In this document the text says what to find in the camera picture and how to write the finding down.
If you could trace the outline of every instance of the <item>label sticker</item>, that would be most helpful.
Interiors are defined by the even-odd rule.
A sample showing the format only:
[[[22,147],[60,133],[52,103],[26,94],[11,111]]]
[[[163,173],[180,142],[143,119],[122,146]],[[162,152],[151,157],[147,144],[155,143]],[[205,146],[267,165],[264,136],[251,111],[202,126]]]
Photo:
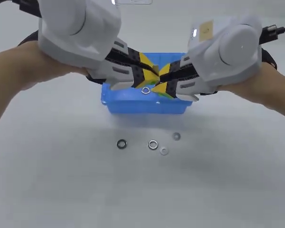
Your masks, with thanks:
[[[202,23],[199,29],[200,42],[213,38],[213,20]]]

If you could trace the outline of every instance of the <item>white table surface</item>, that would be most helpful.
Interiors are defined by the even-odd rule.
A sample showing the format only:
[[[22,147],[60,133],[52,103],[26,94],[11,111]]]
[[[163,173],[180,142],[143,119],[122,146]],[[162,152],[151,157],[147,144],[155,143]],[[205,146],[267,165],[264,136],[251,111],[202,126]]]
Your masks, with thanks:
[[[92,227],[285,228],[285,118],[224,92],[180,116],[112,116],[75,74],[20,93],[0,121],[0,228]]]

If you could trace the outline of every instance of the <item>wrist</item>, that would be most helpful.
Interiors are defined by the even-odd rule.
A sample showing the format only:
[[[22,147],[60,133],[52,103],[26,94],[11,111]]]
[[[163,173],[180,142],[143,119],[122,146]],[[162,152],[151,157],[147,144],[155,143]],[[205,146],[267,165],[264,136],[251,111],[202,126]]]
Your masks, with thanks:
[[[0,53],[0,89],[9,95],[16,95],[24,85],[21,72],[10,60],[8,52]]]

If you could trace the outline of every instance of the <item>hand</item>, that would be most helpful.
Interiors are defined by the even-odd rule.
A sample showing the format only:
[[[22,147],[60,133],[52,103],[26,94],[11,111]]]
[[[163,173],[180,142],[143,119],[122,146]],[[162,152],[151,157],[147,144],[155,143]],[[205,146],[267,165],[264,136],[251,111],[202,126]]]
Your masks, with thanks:
[[[248,80],[234,84],[223,85],[220,91],[232,92],[253,103],[270,106],[270,100],[285,86],[285,76],[280,74],[272,65],[262,63],[261,70]]]
[[[83,68],[62,64],[44,54],[40,51],[37,41],[27,42],[2,54],[4,53],[7,54],[4,55],[5,62],[18,72],[22,90],[68,73],[87,75]]]

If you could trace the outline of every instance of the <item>forearm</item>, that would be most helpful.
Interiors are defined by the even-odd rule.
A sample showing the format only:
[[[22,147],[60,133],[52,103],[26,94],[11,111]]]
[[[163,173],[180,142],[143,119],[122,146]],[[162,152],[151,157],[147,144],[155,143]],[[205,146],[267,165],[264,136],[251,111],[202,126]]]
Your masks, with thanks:
[[[14,67],[10,59],[9,51],[0,53],[0,118],[12,98],[20,91],[18,80],[20,72]]]
[[[263,63],[260,72],[247,81],[219,89],[262,104],[285,116],[285,76],[268,63]]]
[[[276,87],[269,91],[262,104],[285,116],[285,78],[281,79]]]

